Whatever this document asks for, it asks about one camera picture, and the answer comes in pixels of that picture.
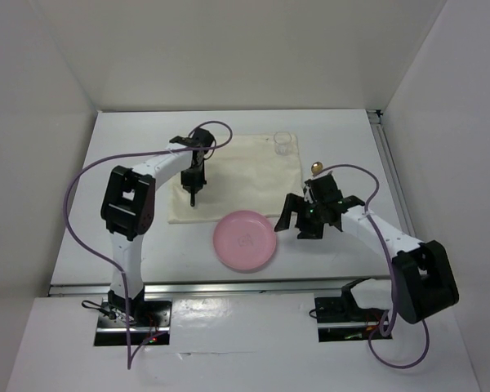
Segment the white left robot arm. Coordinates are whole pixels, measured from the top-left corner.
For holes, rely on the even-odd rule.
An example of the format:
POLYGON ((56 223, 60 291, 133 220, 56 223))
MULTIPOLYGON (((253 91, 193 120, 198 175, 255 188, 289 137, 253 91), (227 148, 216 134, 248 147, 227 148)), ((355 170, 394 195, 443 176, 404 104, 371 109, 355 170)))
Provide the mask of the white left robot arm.
POLYGON ((154 221, 156 191, 179 174, 189 204, 194 207, 196 193, 207 183, 205 155, 215 143, 213 134, 198 127, 187 137, 172 138, 167 145, 168 154, 157 155, 134 167, 116 166, 110 173, 100 209, 117 264, 108 302, 127 326, 137 325, 145 316, 142 244, 154 221))

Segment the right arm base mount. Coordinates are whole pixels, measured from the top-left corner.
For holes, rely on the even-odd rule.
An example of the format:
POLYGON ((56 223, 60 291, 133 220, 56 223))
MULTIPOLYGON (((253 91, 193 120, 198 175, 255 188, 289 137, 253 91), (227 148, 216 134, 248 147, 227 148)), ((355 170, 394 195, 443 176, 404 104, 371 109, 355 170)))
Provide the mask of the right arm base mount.
POLYGON ((362 309, 344 296, 315 297, 308 315, 317 323, 319 342, 366 341, 384 311, 362 309))

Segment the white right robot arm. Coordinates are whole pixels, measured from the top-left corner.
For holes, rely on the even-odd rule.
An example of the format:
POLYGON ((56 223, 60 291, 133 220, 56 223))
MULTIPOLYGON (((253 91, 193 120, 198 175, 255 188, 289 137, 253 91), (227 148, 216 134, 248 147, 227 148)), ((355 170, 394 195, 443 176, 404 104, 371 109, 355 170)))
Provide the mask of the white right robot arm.
POLYGON ((345 196, 332 174, 308 179, 301 196, 287 194, 274 230, 289 229, 292 216, 299 239, 321 239, 328 225, 382 256, 390 264, 393 306, 407 323, 419 323, 459 302, 445 247, 405 234, 372 212, 362 199, 345 196))

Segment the cream cloth placemat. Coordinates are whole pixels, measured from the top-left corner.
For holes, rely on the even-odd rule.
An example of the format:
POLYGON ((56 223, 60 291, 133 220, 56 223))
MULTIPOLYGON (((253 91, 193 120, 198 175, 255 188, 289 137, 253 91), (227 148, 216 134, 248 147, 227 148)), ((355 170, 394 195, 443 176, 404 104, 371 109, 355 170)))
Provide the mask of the cream cloth placemat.
POLYGON ((231 212, 250 210, 276 217, 287 194, 302 195, 303 176, 297 137, 281 132, 287 151, 276 152, 273 135, 234 136, 205 163, 207 184, 190 205, 189 194, 175 176, 170 182, 167 222, 219 221, 231 212))

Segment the pink round plate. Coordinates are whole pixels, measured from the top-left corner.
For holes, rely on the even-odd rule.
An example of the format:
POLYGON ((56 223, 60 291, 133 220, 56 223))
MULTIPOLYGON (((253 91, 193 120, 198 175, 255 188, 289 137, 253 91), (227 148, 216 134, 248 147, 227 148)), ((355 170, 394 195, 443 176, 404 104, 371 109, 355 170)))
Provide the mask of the pink round plate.
POLYGON ((277 236, 270 221, 258 212, 241 210, 224 216, 212 235, 217 259, 240 273, 265 267, 274 256, 277 236))

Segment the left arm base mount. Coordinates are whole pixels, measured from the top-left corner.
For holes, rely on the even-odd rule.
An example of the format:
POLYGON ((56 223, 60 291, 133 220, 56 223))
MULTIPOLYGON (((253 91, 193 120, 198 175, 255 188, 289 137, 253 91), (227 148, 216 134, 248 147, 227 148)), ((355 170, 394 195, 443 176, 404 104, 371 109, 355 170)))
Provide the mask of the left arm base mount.
MULTIPOLYGON (((84 300, 81 306, 98 313, 94 346, 124 346, 126 342, 125 314, 111 306, 106 299, 100 303, 84 300)), ((131 344, 169 345, 172 319, 171 301, 148 301, 143 310, 130 317, 131 344)))

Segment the clear plastic cup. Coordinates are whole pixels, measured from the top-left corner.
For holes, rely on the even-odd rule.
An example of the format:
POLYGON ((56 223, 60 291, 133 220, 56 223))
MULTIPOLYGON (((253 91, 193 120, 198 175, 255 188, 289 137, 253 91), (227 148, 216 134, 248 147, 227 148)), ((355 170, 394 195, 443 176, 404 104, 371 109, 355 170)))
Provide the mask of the clear plastic cup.
POLYGON ((277 155, 287 156, 292 151, 292 135, 290 132, 279 131, 274 134, 274 151, 277 155))

